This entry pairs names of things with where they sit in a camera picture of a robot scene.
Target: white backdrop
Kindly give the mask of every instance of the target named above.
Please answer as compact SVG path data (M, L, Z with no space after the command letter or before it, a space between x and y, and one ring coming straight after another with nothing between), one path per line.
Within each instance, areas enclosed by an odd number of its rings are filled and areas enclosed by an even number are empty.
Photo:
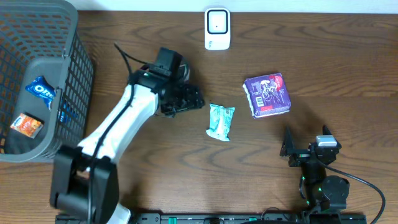
M398 13L398 0L67 0L78 10Z

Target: purple package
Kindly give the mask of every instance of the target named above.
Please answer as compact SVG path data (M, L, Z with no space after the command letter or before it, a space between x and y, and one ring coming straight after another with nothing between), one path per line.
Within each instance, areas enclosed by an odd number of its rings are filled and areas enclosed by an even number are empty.
M291 102L281 73L248 78L243 89L254 119L290 110Z

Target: gray plastic basket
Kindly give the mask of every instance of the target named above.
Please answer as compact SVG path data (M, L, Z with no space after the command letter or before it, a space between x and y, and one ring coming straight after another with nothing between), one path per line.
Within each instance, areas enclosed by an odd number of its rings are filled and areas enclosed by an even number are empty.
M82 139L94 71L77 22L64 0L0 0L0 161L50 162ZM41 75L57 89L51 111L25 90ZM43 121L34 139L9 128L20 113Z

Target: orange box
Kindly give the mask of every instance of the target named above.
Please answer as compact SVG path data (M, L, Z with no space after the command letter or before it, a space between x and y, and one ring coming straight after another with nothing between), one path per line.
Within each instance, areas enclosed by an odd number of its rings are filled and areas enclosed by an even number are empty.
M30 138L35 138L37 133L39 133L39 131L43 128L43 124L40 121L21 113L12 123L10 128L25 134Z

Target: brown tabletop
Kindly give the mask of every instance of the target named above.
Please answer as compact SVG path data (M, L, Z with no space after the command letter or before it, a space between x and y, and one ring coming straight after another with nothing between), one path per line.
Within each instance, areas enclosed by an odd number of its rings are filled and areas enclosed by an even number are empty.
M300 168L279 157L284 127L306 147L326 124L343 146L331 166L377 185L387 198L380 223L398 223L398 16L232 13L231 47L222 51L205 50L203 20L188 12L80 12L80 37L97 69L87 134L126 86L115 41L150 62L161 46L181 53L206 100L201 110L153 117L139 130L119 164L123 205L165 213L303 209ZM255 120L243 81L275 72L291 111ZM236 108L230 142L206 135L209 103ZM53 223L51 174L50 164L1 163L0 223ZM349 181L346 211L370 222L380 196Z

